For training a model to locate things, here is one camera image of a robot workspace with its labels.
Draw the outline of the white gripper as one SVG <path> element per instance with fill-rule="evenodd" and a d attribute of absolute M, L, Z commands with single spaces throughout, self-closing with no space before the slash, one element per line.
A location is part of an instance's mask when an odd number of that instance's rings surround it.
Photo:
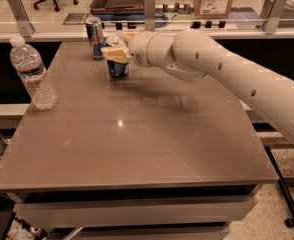
<path fill-rule="evenodd" d="M 150 67 L 147 50 L 155 32 L 118 32 L 116 36 L 128 45 L 129 50 L 127 47 L 104 47 L 101 51 L 105 59 L 117 63 L 128 63 L 132 59 L 138 66 Z"/>

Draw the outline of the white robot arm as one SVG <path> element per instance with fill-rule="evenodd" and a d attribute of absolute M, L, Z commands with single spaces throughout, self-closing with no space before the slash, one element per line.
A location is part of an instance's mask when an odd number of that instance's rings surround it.
<path fill-rule="evenodd" d="M 235 54 L 198 30 L 175 35 L 142 31 L 120 33 L 101 49 L 107 60 L 159 67 L 194 83 L 211 76 L 294 145 L 294 80 Z"/>

